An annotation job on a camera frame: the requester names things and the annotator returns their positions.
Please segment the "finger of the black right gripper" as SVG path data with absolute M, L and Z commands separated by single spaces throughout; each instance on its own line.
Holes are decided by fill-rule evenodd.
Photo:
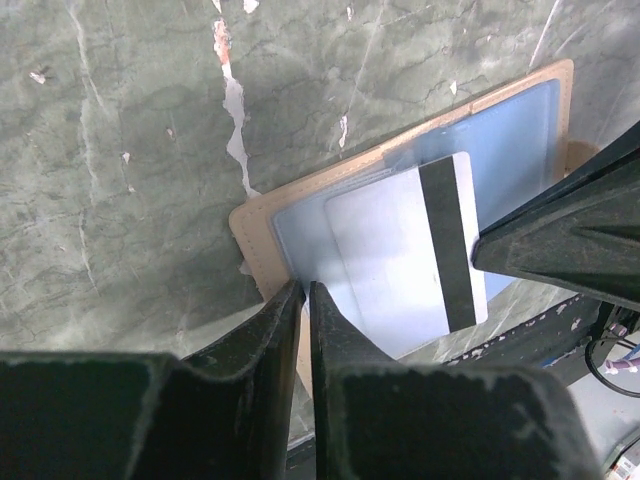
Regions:
M 484 229 L 472 263 L 612 304 L 638 304 L 639 127 Z

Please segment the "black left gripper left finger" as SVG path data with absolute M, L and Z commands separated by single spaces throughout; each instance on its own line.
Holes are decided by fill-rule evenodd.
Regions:
M 280 479 L 302 286 L 191 356 L 5 352 L 5 479 Z

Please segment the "tan card holder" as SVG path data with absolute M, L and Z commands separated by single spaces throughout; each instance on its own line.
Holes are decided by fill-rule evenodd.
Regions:
M 405 169 L 466 152 L 479 236 L 482 228 L 558 182 L 592 154 L 589 145 L 568 140 L 573 73 L 571 61 L 558 61 L 236 208 L 229 225 L 262 296 L 272 297 L 289 279 L 304 285 L 321 282 L 339 311 L 367 337 L 356 323 L 358 307 L 326 202 Z M 489 303 L 510 278 L 482 273 Z

